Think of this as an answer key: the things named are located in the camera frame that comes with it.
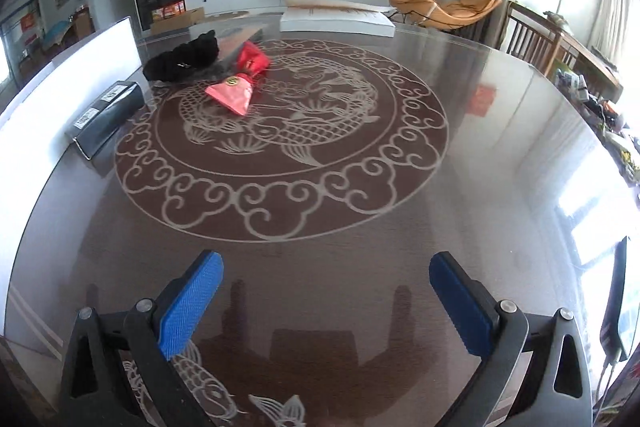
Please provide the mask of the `white box lid on table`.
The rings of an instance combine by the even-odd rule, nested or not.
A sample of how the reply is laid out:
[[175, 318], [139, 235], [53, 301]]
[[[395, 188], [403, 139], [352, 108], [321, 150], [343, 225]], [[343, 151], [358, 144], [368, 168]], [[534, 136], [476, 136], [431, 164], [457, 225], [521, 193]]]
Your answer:
[[338, 0], [286, 0], [281, 32], [339, 32], [393, 38], [388, 6]]

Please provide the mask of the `brown cardboard box on floor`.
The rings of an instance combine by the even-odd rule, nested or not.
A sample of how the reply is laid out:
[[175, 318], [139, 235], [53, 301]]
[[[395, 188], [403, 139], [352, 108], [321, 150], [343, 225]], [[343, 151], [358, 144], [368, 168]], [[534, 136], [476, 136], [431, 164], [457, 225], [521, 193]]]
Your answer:
[[203, 8], [197, 8], [182, 12], [163, 20], [158, 20], [151, 25], [151, 34], [160, 35], [168, 31], [175, 31], [184, 28], [191, 27], [193, 25], [201, 23], [205, 18], [205, 11]]

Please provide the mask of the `phone case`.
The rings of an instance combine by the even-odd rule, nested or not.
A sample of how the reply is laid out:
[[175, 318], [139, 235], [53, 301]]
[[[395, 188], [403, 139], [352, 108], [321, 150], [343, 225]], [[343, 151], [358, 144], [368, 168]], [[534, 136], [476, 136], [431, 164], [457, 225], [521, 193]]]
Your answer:
[[218, 43], [217, 63], [230, 63], [238, 56], [247, 41], [258, 43], [264, 38], [266, 24], [248, 23], [217, 27]]

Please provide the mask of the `white cardboard storage box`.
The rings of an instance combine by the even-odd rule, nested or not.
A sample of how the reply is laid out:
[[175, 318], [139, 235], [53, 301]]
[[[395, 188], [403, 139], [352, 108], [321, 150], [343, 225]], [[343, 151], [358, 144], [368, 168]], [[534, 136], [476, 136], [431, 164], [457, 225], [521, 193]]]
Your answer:
[[1, 328], [18, 248], [38, 199], [66, 150], [67, 130], [115, 83], [150, 93], [128, 18], [55, 57], [1, 115]]

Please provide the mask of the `wooden dining chair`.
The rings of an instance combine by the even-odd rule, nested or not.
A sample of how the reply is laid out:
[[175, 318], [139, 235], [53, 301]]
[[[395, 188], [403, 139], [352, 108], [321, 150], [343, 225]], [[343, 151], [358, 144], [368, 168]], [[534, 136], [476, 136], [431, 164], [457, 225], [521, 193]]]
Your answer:
[[617, 102], [624, 87], [593, 51], [547, 17], [515, 1], [506, 4], [498, 48], [532, 65], [553, 80], [559, 70], [582, 75], [589, 92], [598, 98]]

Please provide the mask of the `red candy wrapper packet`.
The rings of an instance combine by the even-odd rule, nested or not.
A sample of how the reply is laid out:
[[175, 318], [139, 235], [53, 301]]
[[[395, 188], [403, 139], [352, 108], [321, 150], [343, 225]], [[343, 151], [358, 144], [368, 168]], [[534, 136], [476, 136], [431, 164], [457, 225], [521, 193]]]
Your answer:
[[256, 82], [270, 64], [270, 58], [255, 43], [247, 41], [236, 60], [236, 73], [208, 86], [205, 94], [233, 114], [246, 116]]

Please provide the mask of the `black fuzzy cloth item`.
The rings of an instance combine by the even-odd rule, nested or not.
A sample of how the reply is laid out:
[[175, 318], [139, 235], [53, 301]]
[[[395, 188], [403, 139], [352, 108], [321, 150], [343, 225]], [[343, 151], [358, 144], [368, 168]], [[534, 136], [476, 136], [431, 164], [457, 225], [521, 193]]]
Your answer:
[[176, 83], [214, 64], [218, 55], [216, 31], [210, 30], [190, 42], [150, 58], [142, 72], [148, 81]]

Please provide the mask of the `black box with white labels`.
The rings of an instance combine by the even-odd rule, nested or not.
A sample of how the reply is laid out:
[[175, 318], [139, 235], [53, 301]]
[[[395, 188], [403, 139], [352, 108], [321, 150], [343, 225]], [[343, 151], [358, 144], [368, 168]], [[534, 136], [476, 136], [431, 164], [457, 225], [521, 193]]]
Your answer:
[[140, 86], [118, 80], [70, 122], [65, 134], [80, 155], [91, 160], [143, 105]]

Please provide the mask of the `orange lounge chair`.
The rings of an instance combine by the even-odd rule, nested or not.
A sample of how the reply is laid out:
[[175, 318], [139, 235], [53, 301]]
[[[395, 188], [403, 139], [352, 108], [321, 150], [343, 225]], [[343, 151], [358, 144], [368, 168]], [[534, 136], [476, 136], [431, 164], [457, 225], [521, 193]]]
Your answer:
[[491, 14], [502, 0], [388, 0], [404, 20], [423, 28], [455, 30], [472, 26]]

